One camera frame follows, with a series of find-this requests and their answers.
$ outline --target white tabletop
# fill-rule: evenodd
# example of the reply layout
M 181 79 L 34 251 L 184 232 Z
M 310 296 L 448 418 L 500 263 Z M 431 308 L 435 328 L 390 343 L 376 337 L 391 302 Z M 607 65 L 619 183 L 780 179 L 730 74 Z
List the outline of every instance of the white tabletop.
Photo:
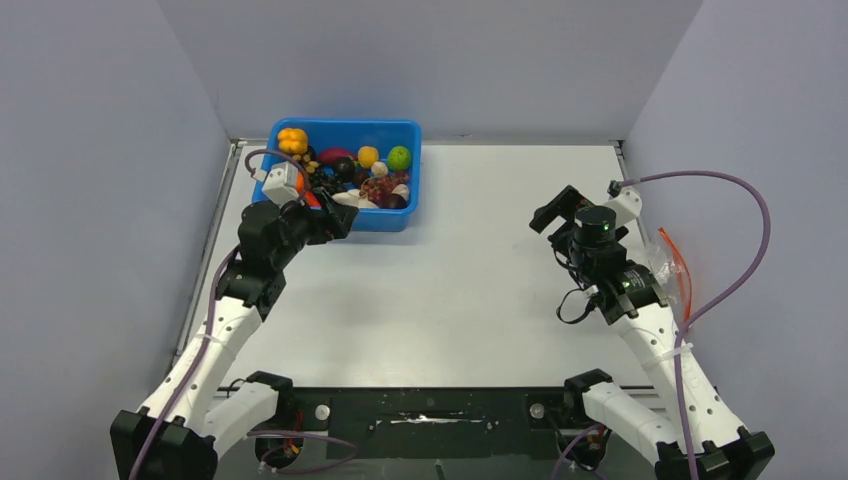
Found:
M 240 164 L 207 280 L 238 242 L 251 200 L 254 182 Z M 405 231 L 353 232 L 298 254 L 226 383 L 265 370 L 303 387 L 559 386 L 602 368 L 619 384 L 649 385 L 600 314 L 575 326 L 556 319 L 574 287 L 546 240 L 559 222 L 543 235 L 528 227 L 568 184 L 606 201 L 609 181 L 622 179 L 613 147 L 424 145 L 421 175 Z M 624 245 L 641 249 L 638 227 L 628 227 Z M 208 290 L 207 282 L 193 331 Z M 564 318 L 582 313 L 575 297 Z

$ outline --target yellow bell pepper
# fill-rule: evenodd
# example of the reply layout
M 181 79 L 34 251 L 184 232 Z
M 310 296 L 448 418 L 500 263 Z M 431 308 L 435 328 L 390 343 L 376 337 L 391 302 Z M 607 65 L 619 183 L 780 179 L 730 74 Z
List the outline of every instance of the yellow bell pepper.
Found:
M 306 153 L 309 138 L 306 132 L 299 128 L 284 128 L 277 134 L 280 151 L 289 155 Z

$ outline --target white wall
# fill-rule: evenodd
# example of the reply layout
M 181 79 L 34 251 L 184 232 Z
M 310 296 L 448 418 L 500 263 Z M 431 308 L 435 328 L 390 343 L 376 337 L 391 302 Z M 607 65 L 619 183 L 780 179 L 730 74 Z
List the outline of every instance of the white wall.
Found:
M 165 373 L 227 140 L 154 0 L 0 5 L 0 464 L 114 479 Z
M 625 143 L 634 176 L 722 170 L 774 222 L 751 281 L 696 324 L 698 358 L 777 455 L 765 478 L 845 478 L 848 452 L 848 3 L 707 0 Z M 719 181 L 642 186 L 651 227 L 679 241 L 703 304 L 752 259 L 753 200 Z
M 159 0 L 231 137 L 286 116 L 621 139 L 702 0 Z

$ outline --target screw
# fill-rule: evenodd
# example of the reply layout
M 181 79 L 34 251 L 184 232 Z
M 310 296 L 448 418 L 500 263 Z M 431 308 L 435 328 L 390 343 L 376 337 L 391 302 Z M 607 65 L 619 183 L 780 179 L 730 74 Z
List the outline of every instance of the screw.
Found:
M 321 420 L 322 422 L 330 418 L 330 407 L 326 405 L 318 405 L 317 407 L 315 407 L 315 418 Z
M 536 420 L 540 420 L 545 416 L 545 406 L 541 403 L 530 405 L 530 416 Z

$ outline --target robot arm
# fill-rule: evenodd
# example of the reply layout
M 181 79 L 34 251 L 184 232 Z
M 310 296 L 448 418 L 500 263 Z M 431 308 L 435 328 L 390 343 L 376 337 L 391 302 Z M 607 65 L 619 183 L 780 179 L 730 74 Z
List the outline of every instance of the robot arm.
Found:
M 112 422 L 112 447 L 121 480 L 130 477 L 157 419 L 162 426 L 154 433 L 137 479 L 211 480 L 218 458 L 247 432 L 291 410 L 291 380 L 263 372 L 248 377 L 236 395 L 212 411 L 209 407 L 236 355 L 285 287 L 283 269 L 305 245 L 345 238 L 350 231 L 359 210 L 337 204 L 321 188 L 312 192 L 320 210 L 296 202 L 279 206 L 267 201 L 249 205 L 242 213 L 240 258 L 230 258 L 213 286 L 214 317 L 203 322 L 167 378 L 139 409 L 121 411 Z M 201 354 L 187 387 L 172 400 L 175 386 Z M 168 403 L 173 404 L 170 410 Z
M 674 348 L 677 325 L 667 297 L 646 267 L 627 259 L 619 240 L 623 225 L 641 208 L 638 193 L 613 182 L 613 198 L 595 206 L 566 187 L 535 212 L 530 227 L 541 233 L 554 219 L 565 223 L 548 237 L 581 289 L 590 292 L 587 310 L 597 308 L 625 341 L 660 396 L 671 421 L 650 411 L 600 370 L 566 381 L 572 416 L 591 419 L 617 432 L 655 466 L 657 478 L 689 478 L 678 410 L 673 359 L 681 355 L 683 391 L 699 471 L 704 479 L 756 478 L 774 447 L 765 433 L 750 434 L 704 374 L 691 345 Z

